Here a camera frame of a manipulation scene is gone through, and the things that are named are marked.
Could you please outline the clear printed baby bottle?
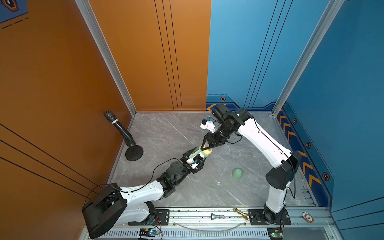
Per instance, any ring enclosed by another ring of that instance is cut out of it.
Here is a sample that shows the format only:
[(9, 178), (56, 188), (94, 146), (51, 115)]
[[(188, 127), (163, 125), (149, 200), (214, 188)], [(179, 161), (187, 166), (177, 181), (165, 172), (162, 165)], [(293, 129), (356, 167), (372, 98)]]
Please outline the clear printed baby bottle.
[(207, 155), (206, 155), (202, 150), (197, 150), (197, 151), (193, 152), (193, 153), (190, 155), (191, 165), (193, 165), (193, 164), (199, 164), (199, 163), (202, 162), (206, 157), (207, 157)]

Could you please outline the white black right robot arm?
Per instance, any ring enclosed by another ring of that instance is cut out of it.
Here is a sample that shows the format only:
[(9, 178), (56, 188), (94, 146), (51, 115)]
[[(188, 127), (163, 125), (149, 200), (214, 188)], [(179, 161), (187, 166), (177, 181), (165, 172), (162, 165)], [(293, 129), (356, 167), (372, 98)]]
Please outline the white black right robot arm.
[(302, 159), (299, 152), (292, 152), (277, 142), (245, 109), (231, 111), (224, 104), (212, 112), (218, 126), (213, 121), (203, 119), (201, 128), (207, 130), (201, 152), (228, 143), (231, 134), (248, 139), (269, 161), (272, 169), (266, 174), (269, 194), (265, 203), (262, 219), (268, 225), (281, 224), (286, 211), (285, 198), (290, 185), (296, 183), (296, 173)]

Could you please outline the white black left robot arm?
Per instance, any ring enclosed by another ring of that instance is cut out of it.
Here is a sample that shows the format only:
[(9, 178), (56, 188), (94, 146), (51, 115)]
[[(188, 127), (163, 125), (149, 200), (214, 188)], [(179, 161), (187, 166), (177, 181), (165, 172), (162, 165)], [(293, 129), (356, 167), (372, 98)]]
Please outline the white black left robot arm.
[(172, 162), (159, 178), (145, 185), (106, 185), (82, 207), (89, 237), (101, 237), (116, 225), (153, 225), (157, 215), (153, 202), (169, 197), (189, 174), (202, 170), (211, 153), (212, 149), (192, 149), (179, 161)]

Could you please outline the green dome bottle cap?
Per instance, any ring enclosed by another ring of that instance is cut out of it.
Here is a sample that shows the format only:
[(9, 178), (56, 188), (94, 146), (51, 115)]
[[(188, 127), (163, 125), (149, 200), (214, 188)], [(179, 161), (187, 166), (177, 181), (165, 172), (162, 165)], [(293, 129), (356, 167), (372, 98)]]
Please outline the green dome bottle cap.
[(235, 168), (232, 171), (232, 176), (236, 180), (240, 180), (243, 177), (243, 171), (240, 168)]

